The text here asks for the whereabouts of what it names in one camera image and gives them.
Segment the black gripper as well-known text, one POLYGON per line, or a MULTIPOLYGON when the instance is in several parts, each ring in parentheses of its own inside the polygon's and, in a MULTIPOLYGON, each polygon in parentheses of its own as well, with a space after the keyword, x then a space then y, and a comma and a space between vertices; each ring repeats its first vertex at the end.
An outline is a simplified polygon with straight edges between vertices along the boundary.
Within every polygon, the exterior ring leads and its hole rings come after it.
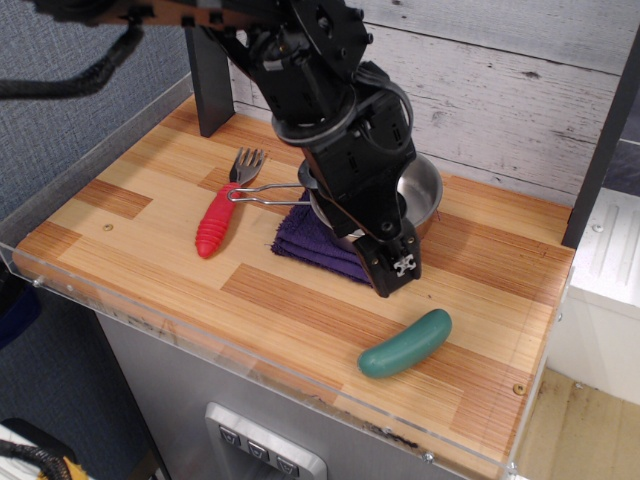
POLYGON ((316 201, 335 235, 360 230, 374 238, 364 235, 353 247, 375 292, 388 298, 421 277, 420 240, 414 225, 403 222, 396 193, 415 149, 396 95, 377 92, 358 106, 347 127, 302 151, 318 184, 316 201), (378 242, 390 242, 390 267, 378 242))

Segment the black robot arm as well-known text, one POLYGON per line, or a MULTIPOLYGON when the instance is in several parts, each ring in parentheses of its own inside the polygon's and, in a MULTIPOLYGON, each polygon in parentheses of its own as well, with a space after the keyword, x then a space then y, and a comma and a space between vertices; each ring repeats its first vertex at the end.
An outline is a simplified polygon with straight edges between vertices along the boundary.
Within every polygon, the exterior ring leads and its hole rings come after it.
POLYGON ((39 1, 40 13, 88 26, 140 21, 201 29, 252 80, 272 125, 304 154, 300 171, 374 290, 421 275, 418 235, 397 188, 416 159, 406 94, 364 59, 373 38, 342 1, 39 1))

